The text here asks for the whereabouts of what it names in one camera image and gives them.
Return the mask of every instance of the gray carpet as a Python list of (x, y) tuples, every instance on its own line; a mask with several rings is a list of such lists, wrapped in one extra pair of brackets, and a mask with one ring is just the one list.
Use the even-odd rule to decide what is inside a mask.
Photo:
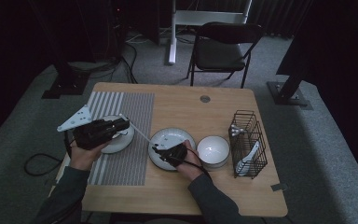
[[(178, 42), (176, 64), (167, 65), (167, 40), (162, 39), (160, 46), (136, 41), (140, 43), (131, 43), (137, 50), (133, 74), (139, 83), (189, 85), (184, 77), (192, 45)], [(278, 174), (289, 187), (284, 192), (288, 216), (295, 223), (358, 223), (358, 165), (317, 89), (306, 82), (300, 85), (313, 110), (275, 105), (269, 94), (266, 82), (287, 79), (275, 73), (290, 43), (279, 37), (263, 37), (254, 49), (245, 83), (245, 88), (255, 92)], [(134, 55), (132, 48), (125, 48), (124, 57), (129, 63)], [(98, 64), (74, 65), (90, 68)], [(64, 95), (58, 100), (41, 99), (57, 76), (53, 66), (34, 79), (0, 129), (0, 223), (27, 223), (35, 215), (48, 197), (58, 169), (33, 177), (24, 172), (24, 162), (38, 152), (62, 158), (63, 136), (56, 132), (57, 126), (87, 102), (95, 83), (128, 82), (127, 74), (124, 63), (115, 70), (93, 73), (83, 95)], [(224, 80), (222, 75), (196, 75), (195, 79), (195, 86), (238, 88), (240, 84), (240, 73), (231, 80)], [(54, 164), (40, 158), (30, 168), (43, 172)], [(263, 223), (258, 217), (246, 219)], [(108, 220), (109, 214), (96, 213), (91, 218), (93, 223)], [(265, 220), (289, 223), (285, 218)]]

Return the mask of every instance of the person's right hand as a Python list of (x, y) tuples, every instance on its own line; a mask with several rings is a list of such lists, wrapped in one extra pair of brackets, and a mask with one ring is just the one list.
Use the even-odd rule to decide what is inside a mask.
[(109, 142), (101, 144), (93, 149), (86, 150), (77, 146), (76, 141), (71, 144), (72, 156), (69, 166), (77, 170), (89, 171), (92, 164), (100, 158), (102, 149), (109, 145)]
[[(189, 161), (198, 166), (201, 166), (200, 159), (198, 157), (199, 152), (191, 147), (188, 140), (185, 140), (183, 144), (188, 149), (185, 161)], [(186, 163), (182, 163), (176, 166), (176, 170), (190, 181), (193, 181), (195, 178), (202, 174), (202, 170)]]

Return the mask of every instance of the black curtain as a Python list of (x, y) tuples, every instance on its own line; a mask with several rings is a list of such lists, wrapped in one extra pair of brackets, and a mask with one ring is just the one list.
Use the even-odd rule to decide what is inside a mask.
[(314, 1), (277, 74), (316, 85), (358, 162), (358, 1)]

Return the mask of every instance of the white triangular object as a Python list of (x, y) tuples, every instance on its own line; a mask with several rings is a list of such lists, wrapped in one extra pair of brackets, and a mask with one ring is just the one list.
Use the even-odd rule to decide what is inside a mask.
[(58, 126), (57, 131), (63, 132), (75, 127), (85, 125), (92, 122), (89, 107), (84, 105), (79, 109), (71, 118), (69, 118), (64, 124)]

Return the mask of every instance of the utensil holder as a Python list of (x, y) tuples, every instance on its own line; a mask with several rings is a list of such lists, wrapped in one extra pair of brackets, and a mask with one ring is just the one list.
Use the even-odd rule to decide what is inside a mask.
[[(255, 112), (237, 110), (228, 128), (228, 136), (234, 177), (247, 176), (252, 179), (255, 178), (268, 163), (265, 152), (266, 143)], [(259, 145), (254, 156), (250, 160), (242, 161), (250, 154), (257, 142)]]

